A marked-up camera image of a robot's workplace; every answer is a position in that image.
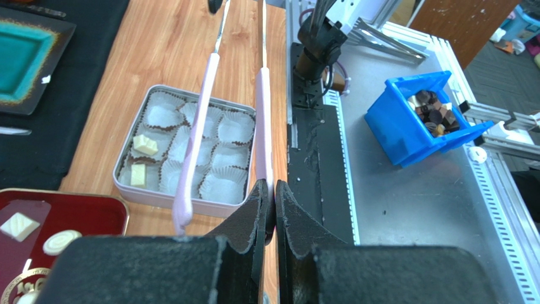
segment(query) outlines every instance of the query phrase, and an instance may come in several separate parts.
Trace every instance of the red tray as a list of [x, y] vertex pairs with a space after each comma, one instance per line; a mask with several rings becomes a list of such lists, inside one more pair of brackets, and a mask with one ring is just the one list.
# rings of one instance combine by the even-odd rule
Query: red tray
[[0, 225], [15, 212], [39, 227], [19, 243], [0, 232], [0, 304], [40, 290], [55, 261], [43, 244], [57, 232], [73, 229], [83, 236], [124, 235], [129, 220], [126, 204], [111, 196], [5, 189], [0, 191]]

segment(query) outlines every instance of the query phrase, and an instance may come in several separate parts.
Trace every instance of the wooden tabletop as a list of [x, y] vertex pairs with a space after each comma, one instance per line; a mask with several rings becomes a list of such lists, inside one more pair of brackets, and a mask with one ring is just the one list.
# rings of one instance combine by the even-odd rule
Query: wooden tabletop
[[[222, 11], [210, 15], [206, 1], [131, 0], [61, 191], [120, 196], [113, 183], [113, 167], [146, 91], [165, 84], [199, 92], [221, 16]], [[267, 24], [274, 178], [286, 181], [285, 10], [269, 6]], [[259, 44], [257, 3], [232, 0], [213, 97], [255, 106]], [[128, 205], [128, 235], [174, 234], [169, 209]], [[187, 232], [205, 234], [222, 221], [195, 215]], [[265, 260], [264, 289], [276, 303], [274, 243], [266, 247]]]

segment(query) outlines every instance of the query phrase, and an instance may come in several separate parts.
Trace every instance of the blue bin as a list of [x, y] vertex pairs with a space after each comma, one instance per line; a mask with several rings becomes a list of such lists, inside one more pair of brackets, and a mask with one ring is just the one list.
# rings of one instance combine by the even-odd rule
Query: blue bin
[[524, 13], [523, 8], [519, 5], [516, 6], [514, 12], [516, 18], [503, 25], [503, 29], [506, 31], [503, 36], [504, 40], [518, 39], [525, 43], [540, 34], [540, 21]]
[[493, 126], [493, 122], [486, 122], [471, 127], [453, 106], [460, 129], [442, 137], [429, 133], [407, 100], [420, 90], [429, 90], [437, 93], [441, 103], [449, 103], [443, 89], [451, 75], [445, 71], [386, 80], [384, 93], [368, 110], [365, 119], [392, 164], [407, 167], [436, 151], [444, 153], [455, 149]]

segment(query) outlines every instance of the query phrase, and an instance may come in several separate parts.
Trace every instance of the teal plate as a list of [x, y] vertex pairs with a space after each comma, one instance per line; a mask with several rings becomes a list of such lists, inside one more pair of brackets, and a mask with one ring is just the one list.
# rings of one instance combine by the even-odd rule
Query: teal plate
[[0, 112], [35, 110], [75, 25], [0, 8]]

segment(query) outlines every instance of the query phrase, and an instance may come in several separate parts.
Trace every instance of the wood surface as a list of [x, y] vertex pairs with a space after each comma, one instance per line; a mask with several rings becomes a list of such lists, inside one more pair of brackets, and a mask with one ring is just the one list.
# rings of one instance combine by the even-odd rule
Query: wood surface
[[465, 69], [521, 0], [426, 0], [411, 28], [444, 38]]
[[[286, 181], [285, 11], [267, 9], [274, 178]], [[165, 84], [199, 92], [221, 16], [222, 10], [212, 16], [206, 1], [131, 0], [61, 191], [120, 196], [113, 167], [146, 91]], [[260, 68], [257, 37], [257, 2], [232, 0], [213, 97], [255, 107], [255, 76]], [[128, 205], [128, 235], [174, 234], [169, 209]], [[221, 218], [195, 215], [187, 232], [202, 235], [221, 222]], [[274, 244], [266, 247], [264, 289], [276, 303]]]

